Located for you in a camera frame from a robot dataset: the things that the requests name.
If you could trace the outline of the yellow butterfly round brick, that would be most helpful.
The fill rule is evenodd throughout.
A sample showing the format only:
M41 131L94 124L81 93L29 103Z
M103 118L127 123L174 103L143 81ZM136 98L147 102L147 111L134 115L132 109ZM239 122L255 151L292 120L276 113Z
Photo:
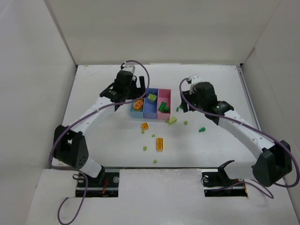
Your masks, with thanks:
M143 106L144 106L144 101L140 99L134 103L133 108L135 111L140 111L143 109Z

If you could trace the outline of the dark green heart brick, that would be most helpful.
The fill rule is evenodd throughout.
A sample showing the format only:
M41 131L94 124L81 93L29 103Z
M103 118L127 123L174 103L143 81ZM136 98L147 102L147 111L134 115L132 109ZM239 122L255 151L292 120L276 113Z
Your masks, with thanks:
M163 113L169 113L169 112L170 112L170 108L169 107L164 107Z

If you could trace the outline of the dark green plate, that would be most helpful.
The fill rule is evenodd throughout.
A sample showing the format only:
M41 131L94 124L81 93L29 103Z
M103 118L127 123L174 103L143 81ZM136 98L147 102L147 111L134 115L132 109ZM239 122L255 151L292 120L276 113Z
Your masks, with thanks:
M164 107L167 107L167 103L166 102L162 102L158 108L158 111L163 112Z

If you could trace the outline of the yellow square brick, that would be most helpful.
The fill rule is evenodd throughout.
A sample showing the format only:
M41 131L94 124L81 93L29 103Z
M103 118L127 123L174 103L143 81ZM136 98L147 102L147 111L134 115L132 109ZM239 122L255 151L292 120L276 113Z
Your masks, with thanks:
M147 129L149 129L149 125L147 122L145 122L142 124L142 130L147 130Z

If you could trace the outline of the yellow long 2x3 brick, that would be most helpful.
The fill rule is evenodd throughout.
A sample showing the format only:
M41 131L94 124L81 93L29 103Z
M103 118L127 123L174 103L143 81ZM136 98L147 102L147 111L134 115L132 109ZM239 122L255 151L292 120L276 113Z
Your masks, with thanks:
M163 138L157 138L157 151L164 150L164 140Z

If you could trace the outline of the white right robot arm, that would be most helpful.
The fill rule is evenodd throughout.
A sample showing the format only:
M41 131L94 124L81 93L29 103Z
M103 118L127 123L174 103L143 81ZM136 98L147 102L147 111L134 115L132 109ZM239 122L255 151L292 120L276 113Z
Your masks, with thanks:
M232 134L254 156L254 164L235 163L233 159L218 167L222 180L254 179L259 184L270 187L288 175L292 169L299 172L296 159L290 145L284 140L278 141L269 134L260 131L246 122L226 101L219 101L210 82L184 79L189 90L180 90L181 107L186 113L197 111L214 124Z

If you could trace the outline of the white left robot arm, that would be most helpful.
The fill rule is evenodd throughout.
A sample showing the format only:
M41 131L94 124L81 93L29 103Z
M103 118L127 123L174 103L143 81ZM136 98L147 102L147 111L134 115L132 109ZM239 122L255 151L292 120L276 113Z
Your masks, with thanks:
M87 135L121 105L141 99L145 91L144 76L136 77L131 68L120 70L114 82L99 94L95 103L77 121L56 127L49 158L55 158L91 178L100 177L104 167L89 156Z

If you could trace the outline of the purple blue container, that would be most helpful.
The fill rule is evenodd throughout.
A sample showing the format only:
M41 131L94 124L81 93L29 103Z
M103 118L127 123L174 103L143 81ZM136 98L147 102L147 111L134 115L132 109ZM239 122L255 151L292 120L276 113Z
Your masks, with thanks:
M149 88L146 92L146 96L144 98L144 108L143 108L143 115L145 119L157 119L157 104L158 99L154 102L148 100L148 95L153 94L158 96L158 89L156 88Z

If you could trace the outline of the pale green curved brick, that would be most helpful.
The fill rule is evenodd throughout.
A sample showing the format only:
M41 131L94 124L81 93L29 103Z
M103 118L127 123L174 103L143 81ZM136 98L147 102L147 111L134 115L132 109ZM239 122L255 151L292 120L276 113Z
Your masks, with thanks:
M171 118L169 119L168 124L171 125L171 124L174 124L174 123L176 123L176 122L177 122L177 118L176 118L176 117L171 117Z

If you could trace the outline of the pink container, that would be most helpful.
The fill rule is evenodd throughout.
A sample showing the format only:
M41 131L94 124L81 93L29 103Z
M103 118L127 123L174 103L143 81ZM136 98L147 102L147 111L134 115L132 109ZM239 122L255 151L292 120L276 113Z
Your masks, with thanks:
M171 90L158 89L157 119L169 120L171 117Z

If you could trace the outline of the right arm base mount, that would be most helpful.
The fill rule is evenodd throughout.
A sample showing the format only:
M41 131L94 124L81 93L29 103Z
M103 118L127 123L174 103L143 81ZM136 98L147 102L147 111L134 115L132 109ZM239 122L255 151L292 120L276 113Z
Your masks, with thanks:
M205 197L248 197L247 188L239 179L230 179L225 173L225 167L234 160L229 160L219 167L202 169L201 183Z

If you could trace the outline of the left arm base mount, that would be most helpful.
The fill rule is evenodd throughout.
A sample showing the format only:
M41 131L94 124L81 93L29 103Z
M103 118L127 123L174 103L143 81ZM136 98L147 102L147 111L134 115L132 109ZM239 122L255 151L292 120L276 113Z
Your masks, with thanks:
M86 196L87 198L115 198L119 195L120 169L104 168L103 172L96 178L86 175L88 180ZM75 196L83 197L86 180L81 173L74 174L76 180Z

